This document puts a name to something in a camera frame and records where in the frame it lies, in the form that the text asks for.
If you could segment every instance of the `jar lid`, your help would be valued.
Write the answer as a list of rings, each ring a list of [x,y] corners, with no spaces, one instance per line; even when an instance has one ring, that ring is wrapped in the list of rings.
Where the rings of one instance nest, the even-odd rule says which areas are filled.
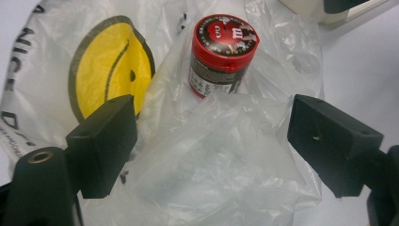
[[[227,14],[207,16],[194,29],[195,56],[222,71],[245,68],[258,44],[259,37],[251,25]]]

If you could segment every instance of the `smiley face logo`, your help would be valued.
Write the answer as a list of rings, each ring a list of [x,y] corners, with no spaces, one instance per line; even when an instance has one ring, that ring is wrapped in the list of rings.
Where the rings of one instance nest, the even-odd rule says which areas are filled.
[[[138,115],[154,71],[151,50],[129,18],[99,23],[71,63],[69,93],[76,119],[82,121],[106,101],[126,94],[134,96]]]

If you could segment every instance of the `crumpled plastic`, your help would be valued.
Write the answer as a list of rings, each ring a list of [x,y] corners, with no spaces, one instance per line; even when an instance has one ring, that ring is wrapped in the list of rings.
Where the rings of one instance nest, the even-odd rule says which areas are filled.
[[[126,183],[84,201],[87,225],[288,226],[320,201],[319,178],[286,138],[291,97],[323,95],[317,24],[271,1],[229,3],[244,7],[209,1],[174,42],[147,91]],[[192,30],[221,12],[261,42],[239,94],[202,100],[188,84]]]

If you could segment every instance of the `white surface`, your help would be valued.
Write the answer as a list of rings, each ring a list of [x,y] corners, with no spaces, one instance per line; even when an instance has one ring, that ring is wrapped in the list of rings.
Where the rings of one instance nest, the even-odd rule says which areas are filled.
[[[0,1],[0,75],[7,71],[12,43],[38,2]],[[326,100],[384,134],[384,152],[399,144],[398,4],[390,0],[347,24],[321,27]],[[0,151],[0,185],[8,181],[7,156]],[[366,188],[358,198],[337,200],[323,186],[323,201],[298,212],[294,225],[366,226],[368,194]]]

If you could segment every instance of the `white plastic bag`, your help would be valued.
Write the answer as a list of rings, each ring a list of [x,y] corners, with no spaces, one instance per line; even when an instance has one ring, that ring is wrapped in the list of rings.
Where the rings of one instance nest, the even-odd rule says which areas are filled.
[[[40,5],[46,13],[34,14],[27,25],[37,30],[24,66],[17,70],[11,62],[13,90],[5,92],[1,105],[1,141],[13,161],[39,147],[65,148],[64,137],[87,115],[83,104],[80,117],[73,110],[71,74],[79,68],[74,62],[84,56],[80,47],[87,50],[86,40],[93,41],[90,37],[97,37],[105,24],[130,20],[136,32],[129,30],[128,39],[117,35],[100,42],[107,51],[98,48],[89,62],[98,65],[108,50],[124,53],[133,38],[138,47],[147,45],[154,59],[153,65],[150,57],[144,62],[150,68],[145,72],[153,68],[156,73],[138,108],[139,139],[125,167],[127,183],[118,180],[106,199],[82,201],[87,225],[291,225],[296,210],[319,201],[320,180],[286,140],[289,98],[322,94],[316,23],[264,0],[55,0]],[[191,39],[194,24],[214,13],[248,21],[260,45],[241,94],[214,93],[202,100],[188,85]],[[114,42],[118,48],[107,45]],[[146,56],[147,47],[142,47]],[[142,74],[112,66],[105,70],[127,78]],[[91,67],[86,72],[91,76],[82,82],[90,110],[104,100],[95,91],[84,95],[98,73],[101,67]]]

